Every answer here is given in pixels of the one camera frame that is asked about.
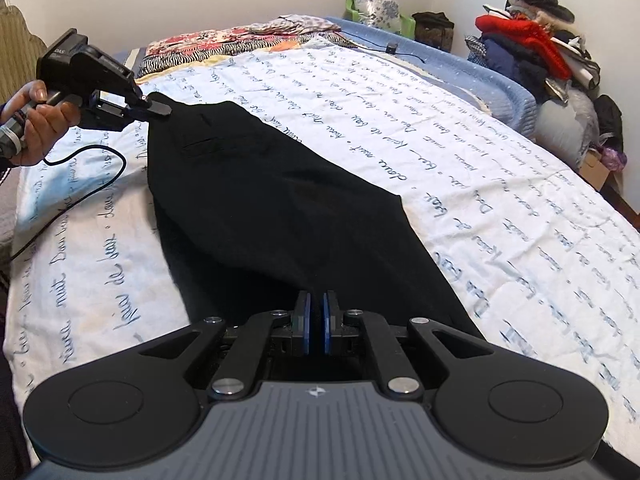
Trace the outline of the person's left hand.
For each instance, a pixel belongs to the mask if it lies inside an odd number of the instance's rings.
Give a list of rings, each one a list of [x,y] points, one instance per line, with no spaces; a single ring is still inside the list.
[[[37,103],[26,114],[25,147],[8,160],[12,166],[34,166],[41,162],[69,128],[80,123],[80,109],[70,102],[47,104],[47,87],[41,80],[33,80],[18,90],[1,107],[1,122],[6,122],[30,101]]]

